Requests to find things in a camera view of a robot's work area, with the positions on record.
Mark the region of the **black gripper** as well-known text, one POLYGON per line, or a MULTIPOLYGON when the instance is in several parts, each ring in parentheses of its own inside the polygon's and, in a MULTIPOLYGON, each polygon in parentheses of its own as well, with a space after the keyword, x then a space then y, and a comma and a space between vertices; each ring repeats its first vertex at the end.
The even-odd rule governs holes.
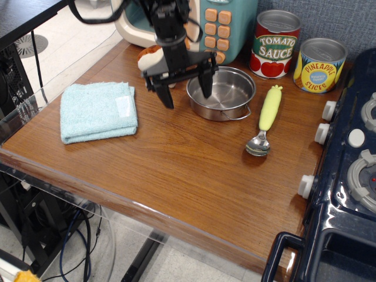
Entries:
POLYGON ((215 51, 192 51, 184 41, 177 45, 161 46, 163 58, 156 65, 141 72, 146 88, 155 91, 168 109, 173 109, 169 86, 183 80, 198 78, 203 96, 212 94, 213 75, 217 70, 215 51))

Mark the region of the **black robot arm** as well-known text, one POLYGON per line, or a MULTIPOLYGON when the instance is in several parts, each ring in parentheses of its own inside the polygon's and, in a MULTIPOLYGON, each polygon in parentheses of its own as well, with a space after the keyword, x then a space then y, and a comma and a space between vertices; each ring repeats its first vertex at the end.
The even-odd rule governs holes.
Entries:
POLYGON ((148 90, 156 92, 165 107, 174 108, 170 94, 171 84, 198 78, 203 96, 212 94, 213 75, 218 70, 216 54, 193 52, 185 44, 184 24, 196 23, 189 18, 188 1, 139 1, 144 14, 156 34, 156 43, 162 47, 162 59, 142 71, 148 90))

